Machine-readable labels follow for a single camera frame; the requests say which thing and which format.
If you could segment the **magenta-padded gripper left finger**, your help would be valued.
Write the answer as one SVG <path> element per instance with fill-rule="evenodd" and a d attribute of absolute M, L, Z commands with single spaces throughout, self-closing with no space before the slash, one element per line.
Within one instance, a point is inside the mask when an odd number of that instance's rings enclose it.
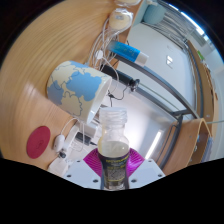
<path fill-rule="evenodd" d="M 98 151 L 92 150 L 83 159 L 76 159 L 64 178 L 76 185 L 89 189 L 101 189 L 101 162 Z"/>

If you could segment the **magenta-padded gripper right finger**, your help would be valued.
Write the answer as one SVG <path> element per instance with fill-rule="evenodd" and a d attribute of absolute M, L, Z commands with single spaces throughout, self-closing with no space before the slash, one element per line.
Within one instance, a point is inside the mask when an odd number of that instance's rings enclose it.
<path fill-rule="evenodd" d="M 144 159 L 134 149 L 130 150 L 126 174 L 128 189 L 144 187 L 165 176 L 153 159 Z"/>

